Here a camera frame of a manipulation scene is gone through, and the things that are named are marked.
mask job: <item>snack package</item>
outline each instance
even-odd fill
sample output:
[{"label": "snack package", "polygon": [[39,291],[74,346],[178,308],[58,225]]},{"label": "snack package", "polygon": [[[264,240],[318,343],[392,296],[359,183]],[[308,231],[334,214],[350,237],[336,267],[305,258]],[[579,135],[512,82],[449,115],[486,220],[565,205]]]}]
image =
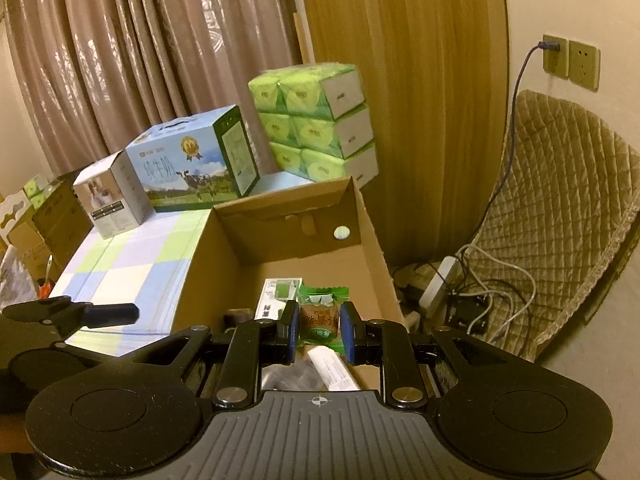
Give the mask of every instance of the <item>snack package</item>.
[{"label": "snack package", "polygon": [[254,319],[278,320],[288,300],[295,300],[302,278],[268,278],[264,280]]},{"label": "snack package", "polygon": [[298,289],[300,305],[300,339],[298,345],[322,344],[344,354],[338,337],[340,306],[349,299],[346,286],[314,288],[302,285]]}]

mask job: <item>floor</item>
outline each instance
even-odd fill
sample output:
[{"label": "floor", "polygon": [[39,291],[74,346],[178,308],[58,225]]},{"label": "floor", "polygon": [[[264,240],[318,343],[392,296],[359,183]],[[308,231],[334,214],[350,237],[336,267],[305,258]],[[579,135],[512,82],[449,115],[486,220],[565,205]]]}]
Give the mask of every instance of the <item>floor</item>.
[{"label": "floor", "polygon": [[632,254],[588,324],[580,316],[537,361],[601,396],[613,416],[613,436],[598,472],[607,480],[637,480],[640,471],[640,247]]}]

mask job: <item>green tissue pack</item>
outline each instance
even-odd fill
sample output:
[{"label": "green tissue pack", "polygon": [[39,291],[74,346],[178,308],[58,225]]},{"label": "green tissue pack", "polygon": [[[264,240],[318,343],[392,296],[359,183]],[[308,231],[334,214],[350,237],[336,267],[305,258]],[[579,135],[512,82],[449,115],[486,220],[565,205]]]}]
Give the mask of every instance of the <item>green tissue pack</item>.
[{"label": "green tissue pack", "polygon": [[267,70],[249,81],[249,92],[259,112],[286,113],[285,99],[279,82],[287,74],[299,70],[299,66],[287,66],[276,70]]},{"label": "green tissue pack", "polygon": [[270,142],[269,145],[276,159],[276,164],[282,171],[309,178],[306,172],[306,165],[302,161],[302,150],[300,148],[292,148],[277,142]]},{"label": "green tissue pack", "polygon": [[346,160],[315,150],[302,150],[301,157],[307,177],[315,182],[352,176],[356,186],[362,187],[378,174],[374,142],[362,147]]},{"label": "green tissue pack", "polygon": [[296,135],[293,118],[285,114],[260,113],[260,122],[269,140],[278,144],[286,144],[292,148],[301,147]]},{"label": "green tissue pack", "polygon": [[333,120],[364,102],[355,65],[304,65],[283,74],[278,83],[291,115]]},{"label": "green tissue pack", "polygon": [[295,124],[296,141],[300,146],[338,158],[348,158],[373,140],[366,105],[359,106],[335,121],[308,117],[293,117],[292,120]]}]

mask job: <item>brown curtain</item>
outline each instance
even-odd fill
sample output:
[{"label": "brown curtain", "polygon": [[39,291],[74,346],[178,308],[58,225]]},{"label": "brown curtain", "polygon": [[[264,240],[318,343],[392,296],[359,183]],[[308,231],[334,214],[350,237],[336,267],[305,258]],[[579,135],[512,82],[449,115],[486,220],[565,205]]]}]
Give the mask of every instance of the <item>brown curtain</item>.
[{"label": "brown curtain", "polygon": [[380,166],[362,193],[386,260],[453,254],[498,177],[505,0],[304,1],[316,61],[362,74]]},{"label": "brown curtain", "polygon": [[6,0],[23,97],[55,173],[152,124],[239,104],[273,169],[246,83],[299,62],[291,0]]}]

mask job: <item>power outlet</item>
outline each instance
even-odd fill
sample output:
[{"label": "power outlet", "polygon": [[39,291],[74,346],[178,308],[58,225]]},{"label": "power outlet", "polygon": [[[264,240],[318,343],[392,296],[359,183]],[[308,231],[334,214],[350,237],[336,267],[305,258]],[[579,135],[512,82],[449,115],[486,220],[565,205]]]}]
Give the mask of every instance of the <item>power outlet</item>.
[{"label": "power outlet", "polygon": [[557,38],[543,34],[544,41],[557,41],[560,50],[545,50],[542,54],[542,68],[545,72],[562,79],[569,77],[569,42],[565,38]]},{"label": "power outlet", "polygon": [[600,85],[600,49],[579,41],[570,41],[569,79],[577,85],[597,91]]}]

